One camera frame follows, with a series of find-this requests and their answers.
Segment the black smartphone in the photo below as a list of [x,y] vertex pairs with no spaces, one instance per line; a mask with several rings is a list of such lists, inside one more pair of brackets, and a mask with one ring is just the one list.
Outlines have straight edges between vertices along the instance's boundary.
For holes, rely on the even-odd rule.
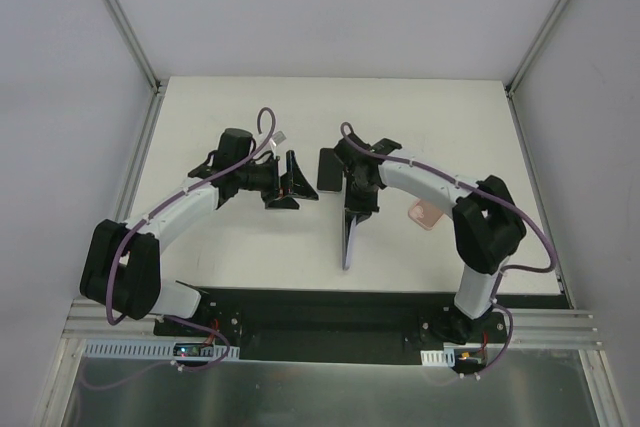
[[343,165],[332,148],[319,151],[317,190],[324,193],[339,193],[343,188]]

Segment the purple smartphone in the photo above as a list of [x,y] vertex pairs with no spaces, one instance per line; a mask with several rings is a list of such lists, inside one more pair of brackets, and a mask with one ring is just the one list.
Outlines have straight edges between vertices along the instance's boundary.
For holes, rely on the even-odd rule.
[[355,231],[357,226],[372,216],[371,211],[344,209],[342,229],[342,270],[348,271],[352,265]]

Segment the pink phone case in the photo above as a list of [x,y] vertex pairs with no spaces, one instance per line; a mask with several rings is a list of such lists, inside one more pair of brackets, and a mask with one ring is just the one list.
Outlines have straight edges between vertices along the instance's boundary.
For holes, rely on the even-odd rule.
[[426,231],[435,228],[444,213],[433,204],[417,199],[408,209],[408,217]]

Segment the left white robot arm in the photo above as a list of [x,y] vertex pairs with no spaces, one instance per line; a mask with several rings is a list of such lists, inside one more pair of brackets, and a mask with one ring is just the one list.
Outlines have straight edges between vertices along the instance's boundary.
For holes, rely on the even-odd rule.
[[96,226],[80,293],[103,305],[114,321],[174,316],[188,335],[204,334],[212,314],[201,305],[200,291],[163,279],[161,254],[194,223],[241,191],[259,193],[268,209],[297,210],[300,201],[319,198],[294,151],[278,156],[267,140],[228,128],[217,148],[160,205],[124,222],[105,219]]

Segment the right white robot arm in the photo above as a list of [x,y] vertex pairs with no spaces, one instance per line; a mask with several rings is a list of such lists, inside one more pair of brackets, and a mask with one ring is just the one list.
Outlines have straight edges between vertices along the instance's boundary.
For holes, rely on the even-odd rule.
[[489,176],[465,182],[434,167],[420,167],[387,138],[369,145],[351,133],[332,151],[344,178],[342,268],[351,267],[356,227],[379,211],[381,190],[394,188],[433,205],[452,220],[456,251],[464,264],[450,329],[461,341],[476,339],[486,328],[484,315],[491,309],[498,269],[526,234],[504,181]]

